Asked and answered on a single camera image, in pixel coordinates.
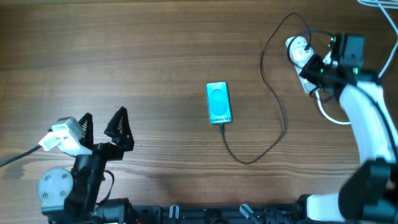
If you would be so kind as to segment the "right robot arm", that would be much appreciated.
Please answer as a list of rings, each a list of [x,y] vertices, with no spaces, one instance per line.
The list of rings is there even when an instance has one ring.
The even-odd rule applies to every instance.
[[[363,48],[364,36],[335,34],[330,59],[314,54],[299,73],[338,100],[351,123],[361,163],[339,192],[307,197],[310,220],[397,223],[397,130],[381,79],[363,67]]]

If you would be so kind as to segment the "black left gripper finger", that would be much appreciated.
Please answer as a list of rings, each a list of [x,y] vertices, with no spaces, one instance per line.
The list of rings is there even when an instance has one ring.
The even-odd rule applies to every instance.
[[[84,135],[80,139],[80,143],[83,146],[92,146],[94,142],[94,137],[93,137],[93,116],[90,113],[86,113],[79,121],[78,123],[81,125],[81,127],[84,130]]]
[[[122,106],[115,112],[104,130],[104,134],[110,137],[111,142],[124,151],[133,151],[134,138],[132,136],[128,113],[125,107]]]

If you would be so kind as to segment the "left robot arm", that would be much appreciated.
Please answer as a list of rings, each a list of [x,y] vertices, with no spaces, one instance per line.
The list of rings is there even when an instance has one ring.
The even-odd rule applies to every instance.
[[[74,157],[71,170],[49,170],[38,185],[41,212],[49,223],[140,223],[141,218],[126,198],[98,201],[106,164],[120,161],[132,151],[134,139],[127,109],[120,107],[104,134],[110,142],[96,144],[93,140],[93,117],[86,113],[80,120],[60,118],[39,142],[45,151],[59,148]]]

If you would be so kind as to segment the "Galaxy smartphone with cyan screen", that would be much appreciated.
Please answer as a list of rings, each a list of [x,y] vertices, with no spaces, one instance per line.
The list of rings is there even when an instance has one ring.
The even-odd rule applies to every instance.
[[[208,112],[211,124],[232,122],[228,85],[226,82],[206,84]]]

